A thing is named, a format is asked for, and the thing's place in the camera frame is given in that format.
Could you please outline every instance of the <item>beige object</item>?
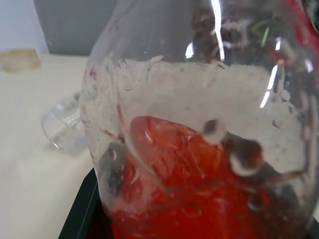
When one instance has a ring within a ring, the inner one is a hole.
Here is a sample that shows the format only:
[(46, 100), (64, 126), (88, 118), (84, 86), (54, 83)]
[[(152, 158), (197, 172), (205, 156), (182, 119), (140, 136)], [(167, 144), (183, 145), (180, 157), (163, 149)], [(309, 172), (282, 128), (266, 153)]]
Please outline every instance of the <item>beige object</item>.
[(0, 53), (0, 62), (7, 72), (22, 72), (40, 66), (39, 57), (33, 48), (2, 52)]

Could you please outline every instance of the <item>glass beaker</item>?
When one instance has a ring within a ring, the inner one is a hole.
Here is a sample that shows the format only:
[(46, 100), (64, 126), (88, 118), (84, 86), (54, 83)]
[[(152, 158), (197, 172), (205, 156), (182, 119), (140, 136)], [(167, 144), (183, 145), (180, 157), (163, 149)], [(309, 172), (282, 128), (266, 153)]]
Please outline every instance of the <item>glass beaker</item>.
[(115, 236), (301, 239), (317, 57), (294, 0), (120, 0), (81, 95)]

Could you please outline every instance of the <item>red liquid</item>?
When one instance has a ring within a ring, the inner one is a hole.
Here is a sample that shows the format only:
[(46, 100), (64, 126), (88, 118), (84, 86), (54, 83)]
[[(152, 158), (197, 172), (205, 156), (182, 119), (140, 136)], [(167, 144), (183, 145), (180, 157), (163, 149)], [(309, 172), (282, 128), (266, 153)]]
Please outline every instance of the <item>red liquid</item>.
[[(115, 203), (113, 214), (118, 238), (276, 239), (298, 234), (279, 232), (288, 226), (288, 214), (269, 218), (269, 213), (285, 213), (285, 202), (264, 191), (252, 201), (251, 194), (238, 188), (247, 182), (232, 172), (226, 145), (210, 145), (194, 130), (154, 117), (133, 119), (131, 139), (149, 171), (128, 153), (123, 201)], [(252, 210), (251, 201), (260, 208)]]

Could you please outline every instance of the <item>small glass cup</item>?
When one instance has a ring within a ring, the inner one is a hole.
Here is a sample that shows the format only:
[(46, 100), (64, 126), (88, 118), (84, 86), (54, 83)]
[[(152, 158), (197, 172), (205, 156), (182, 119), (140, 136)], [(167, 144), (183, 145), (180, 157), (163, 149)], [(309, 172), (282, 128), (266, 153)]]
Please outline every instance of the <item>small glass cup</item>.
[(63, 99), (41, 119), (41, 127), (53, 145), (66, 152), (87, 146), (85, 127), (80, 118), (79, 93)]

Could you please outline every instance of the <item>white wall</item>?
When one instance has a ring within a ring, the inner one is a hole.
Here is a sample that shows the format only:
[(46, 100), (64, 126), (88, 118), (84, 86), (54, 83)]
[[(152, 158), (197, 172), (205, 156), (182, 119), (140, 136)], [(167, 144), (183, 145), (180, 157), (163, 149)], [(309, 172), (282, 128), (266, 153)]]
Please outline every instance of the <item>white wall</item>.
[(0, 0), (0, 51), (17, 47), (48, 53), (33, 0)]

